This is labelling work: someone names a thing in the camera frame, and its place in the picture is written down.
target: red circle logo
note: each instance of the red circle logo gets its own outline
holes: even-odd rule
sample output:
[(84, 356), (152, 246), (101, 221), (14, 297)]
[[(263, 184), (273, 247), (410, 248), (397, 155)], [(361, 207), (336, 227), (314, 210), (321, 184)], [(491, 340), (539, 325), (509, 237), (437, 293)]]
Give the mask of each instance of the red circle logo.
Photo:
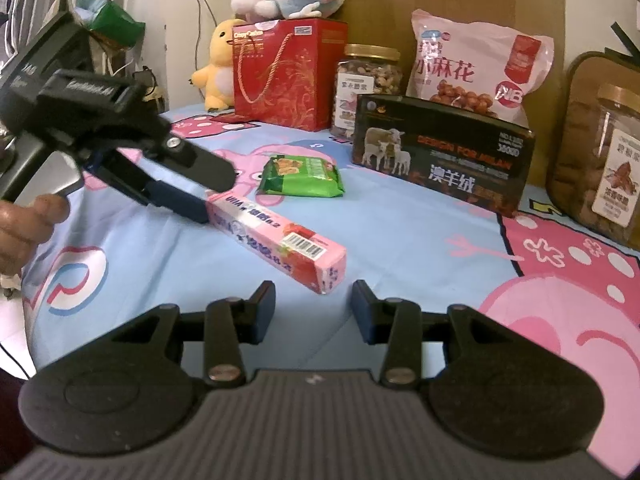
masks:
[(522, 88), (512, 81), (503, 81), (495, 88), (495, 99), (507, 108), (521, 106), (523, 97)]

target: red gift box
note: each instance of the red gift box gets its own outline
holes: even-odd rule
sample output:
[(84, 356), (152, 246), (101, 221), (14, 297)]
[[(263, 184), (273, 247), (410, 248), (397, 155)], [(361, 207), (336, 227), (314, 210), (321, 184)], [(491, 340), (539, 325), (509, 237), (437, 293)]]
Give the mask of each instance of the red gift box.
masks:
[(319, 18), (234, 27), (236, 114), (308, 132), (327, 128), (347, 30)]

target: transparent jar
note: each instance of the transparent jar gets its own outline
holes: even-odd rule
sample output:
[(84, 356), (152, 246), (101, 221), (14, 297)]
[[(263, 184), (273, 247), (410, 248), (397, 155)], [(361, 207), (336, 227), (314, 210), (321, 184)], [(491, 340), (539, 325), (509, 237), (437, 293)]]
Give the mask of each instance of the transparent jar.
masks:
[(640, 96), (603, 84), (598, 102), (600, 121), (571, 213), (580, 224), (627, 244), (640, 206)]
[(359, 94), (400, 93), (400, 52), (375, 45), (348, 44), (335, 75), (335, 99), (331, 133), (351, 138)]

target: green plastic bag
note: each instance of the green plastic bag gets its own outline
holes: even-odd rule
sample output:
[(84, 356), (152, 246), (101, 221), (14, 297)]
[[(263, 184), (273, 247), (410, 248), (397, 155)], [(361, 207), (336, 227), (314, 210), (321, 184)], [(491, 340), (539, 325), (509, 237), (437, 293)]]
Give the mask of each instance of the green plastic bag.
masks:
[(133, 48), (145, 34), (145, 23), (111, 0), (76, 0), (76, 12), (88, 30), (115, 48)]
[(275, 155), (262, 170), (258, 193), (334, 197), (344, 194), (338, 168), (314, 156)]

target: jar label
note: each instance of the jar label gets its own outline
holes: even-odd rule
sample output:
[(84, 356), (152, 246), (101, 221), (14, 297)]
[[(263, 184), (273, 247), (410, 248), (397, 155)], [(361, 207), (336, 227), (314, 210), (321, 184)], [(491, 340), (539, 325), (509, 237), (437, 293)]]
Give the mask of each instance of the jar label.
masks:
[(609, 156), (591, 209), (594, 213), (628, 227), (638, 202), (640, 140), (614, 130)]
[(358, 94), (373, 94), (375, 84), (376, 78), (370, 75), (338, 74), (334, 114), (336, 126), (347, 130), (354, 129)]

